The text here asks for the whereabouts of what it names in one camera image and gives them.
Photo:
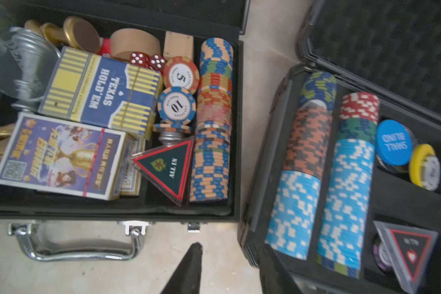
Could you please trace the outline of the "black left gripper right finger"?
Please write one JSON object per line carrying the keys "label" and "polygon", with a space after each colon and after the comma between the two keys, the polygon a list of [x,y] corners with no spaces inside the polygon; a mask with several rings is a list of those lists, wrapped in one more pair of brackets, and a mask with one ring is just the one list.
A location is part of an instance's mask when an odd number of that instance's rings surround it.
{"label": "black left gripper right finger", "polygon": [[260,283],[264,294],[302,294],[270,245],[258,253]]}

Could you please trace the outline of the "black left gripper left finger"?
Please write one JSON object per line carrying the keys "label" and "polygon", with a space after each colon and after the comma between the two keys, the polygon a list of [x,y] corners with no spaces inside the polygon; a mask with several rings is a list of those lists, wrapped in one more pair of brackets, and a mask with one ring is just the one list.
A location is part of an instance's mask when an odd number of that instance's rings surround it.
{"label": "black left gripper left finger", "polygon": [[203,246],[193,243],[166,283],[161,294],[199,294]]}

